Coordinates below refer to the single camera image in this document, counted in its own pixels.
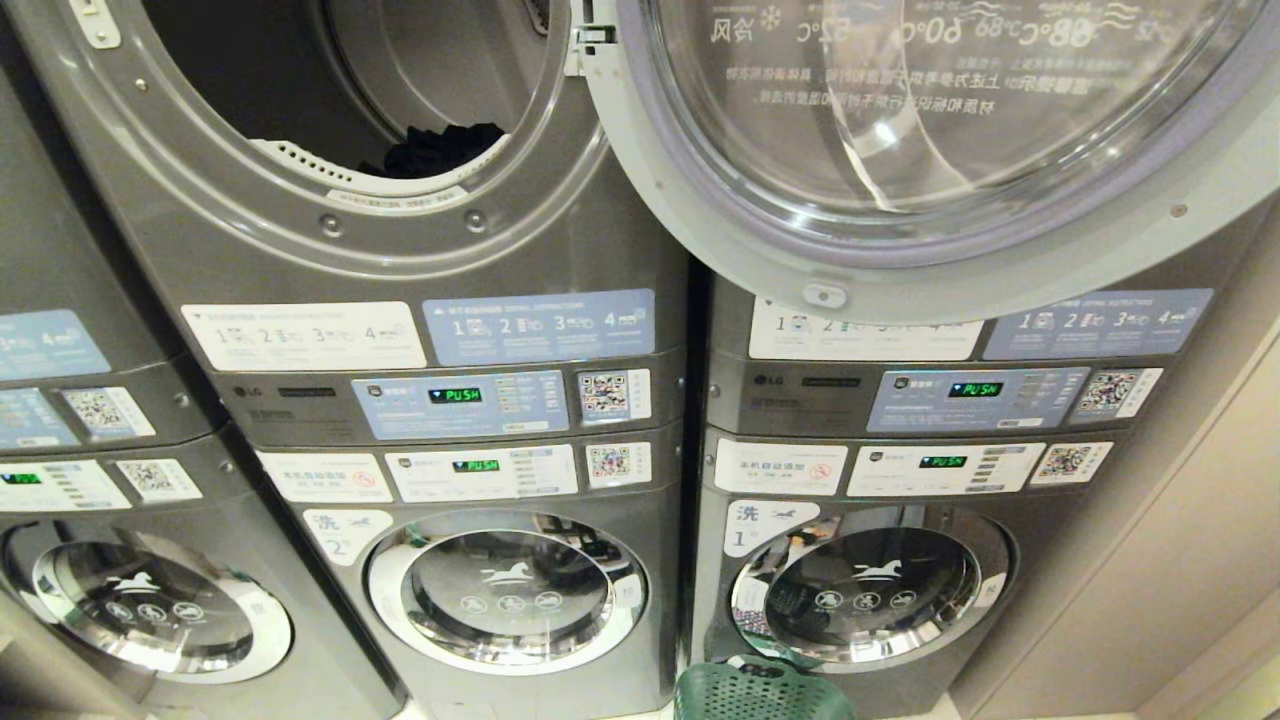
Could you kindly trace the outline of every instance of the open dryer door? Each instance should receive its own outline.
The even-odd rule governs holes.
[[[576,0],[650,209],[746,290],[932,324],[1097,290],[1280,187],[1280,6]]]

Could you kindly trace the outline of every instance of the gray washing machine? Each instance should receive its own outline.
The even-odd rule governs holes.
[[[835,683],[858,717],[928,712],[1123,439],[708,428],[692,660],[782,659]]]
[[[255,446],[536,439],[681,406],[689,259],[564,73],[567,1],[5,12]],[[621,357],[652,414],[582,392]],[[440,377],[480,388],[465,421]]]
[[[680,438],[259,457],[433,720],[594,720],[671,700]]]
[[[397,697],[242,443],[5,459],[0,583],[160,716],[390,717]]]
[[[3,19],[0,127],[0,456],[207,433],[201,406],[212,392],[127,259]]]

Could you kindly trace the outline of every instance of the white label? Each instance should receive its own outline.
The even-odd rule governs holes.
[[[716,487],[731,492],[836,495],[849,448],[842,445],[778,445],[721,438]]]
[[[748,354],[758,360],[968,360],[982,325],[864,325],[756,297]]]
[[[820,511],[812,502],[735,500],[724,519],[724,555],[744,557],[791,528],[813,520]]]
[[[593,488],[612,488],[653,480],[648,442],[586,446],[586,479]]]
[[[568,445],[392,452],[387,466],[404,502],[502,500],[577,492]]]
[[[225,372],[425,368],[404,302],[183,305],[214,368]]]
[[[381,510],[311,509],[302,519],[325,557],[344,566],[355,565],[365,546],[392,527],[392,516]]]
[[[1033,486],[1087,483],[1102,466],[1114,442],[1069,442],[1051,445],[1032,475]]]
[[[1043,442],[867,446],[858,450],[849,496],[1018,492],[1043,451]]]
[[[378,459],[362,452],[259,452],[280,496],[291,502],[390,502]]]
[[[76,512],[118,507],[129,507],[129,501],[93,460],[0,465],[0,511]]]
[[[1007,575],[1005,573],[1001,573],[998,575],[992,575],[986,580],[983,580],[982,584],[978,585],[978,597],[974,598],[973,606],[991,607],[992,605],[996,605],[996,601],[1000,600],[1000,593],[1005,591],[1006,578]]]
[[[182,462],[172,457],[120,460],[115,466],[133,489],[138,491],[145,505],[204,497]]]
[[[1147,368],[1138,375],[1138,382],[1125,396],[1124,402],[1120,404],[1120,410],[1116,411],[1116,418],[1133,418],[1142,410],[1142,404],[1147,401],[1147,396],[1151,395],[1152,388],[1156,387],[1156,380],[1160,375],[1165,374],[1164,368]]]
[[[155,427],[123,387],[77,388],[63,397],[93,439],[152,437]]]

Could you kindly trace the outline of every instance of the blue label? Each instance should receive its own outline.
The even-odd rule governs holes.
[[[509,436],[568,429],[556,370],[352,380],[378,439]]]
[[[996,323],[987,360],[1170,355],[1181,350],[1212,290],[1106,290]]]
[[[428,300],[442,365],[502,365],[648,355],[652,290]]]
[[[79,441],[38,389],[0,391],[0,450],[63,445],[79,445]]]

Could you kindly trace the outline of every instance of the plastic basket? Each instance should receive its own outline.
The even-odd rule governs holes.
[[[685,670],[676,683],[676,719],[856,720],[835,685],[763,657]]]

